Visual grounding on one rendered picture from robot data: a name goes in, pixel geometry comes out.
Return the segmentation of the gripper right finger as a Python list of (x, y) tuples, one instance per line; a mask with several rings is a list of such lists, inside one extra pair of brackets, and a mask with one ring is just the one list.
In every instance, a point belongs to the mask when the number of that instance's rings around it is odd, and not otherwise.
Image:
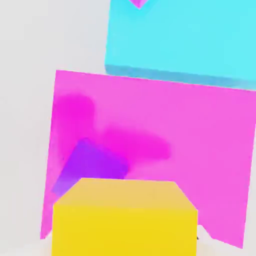
[(213, 239), (202, 225), (197, 225), (196, 256), (224, 256), (220, 242)]

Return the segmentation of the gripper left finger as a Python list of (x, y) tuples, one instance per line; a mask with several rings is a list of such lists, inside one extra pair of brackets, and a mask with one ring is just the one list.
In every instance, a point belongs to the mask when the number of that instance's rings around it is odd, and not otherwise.
[(37, 243), (34, 256), (52, 256), (52, 231)]

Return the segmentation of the small yellow cube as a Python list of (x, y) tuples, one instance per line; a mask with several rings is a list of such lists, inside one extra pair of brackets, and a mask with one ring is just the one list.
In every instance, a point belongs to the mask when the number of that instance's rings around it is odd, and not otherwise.
[(198, 211), (172, 181), (82, 178), (53, 206), (52, 256), (196, 256)]

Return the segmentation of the small purple cube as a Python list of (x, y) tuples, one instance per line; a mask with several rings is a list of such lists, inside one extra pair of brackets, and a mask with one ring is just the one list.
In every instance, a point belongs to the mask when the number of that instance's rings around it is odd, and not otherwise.
[(122, 158), (88, 139), (81, 139), (51, 191), (61, 197), (81, 178), (124, 179), (128, 170), (129, 166)]
[(137, 9), (141, 9), (149, 0), (129, 0)]

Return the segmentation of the large pink box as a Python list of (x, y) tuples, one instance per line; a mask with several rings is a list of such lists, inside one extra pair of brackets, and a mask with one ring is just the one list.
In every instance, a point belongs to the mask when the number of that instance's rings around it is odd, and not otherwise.
[(256, 91), (58, 70), (40, 237), (81, 139), (126, 160), (127, 178), (175, 181), (212, 238), (243, 247)]

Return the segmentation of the large cyan box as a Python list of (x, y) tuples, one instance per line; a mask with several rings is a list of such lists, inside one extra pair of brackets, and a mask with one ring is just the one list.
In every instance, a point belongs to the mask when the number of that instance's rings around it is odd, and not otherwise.
[(256, 0), (110, 0), (105, 70), (256, 91)]

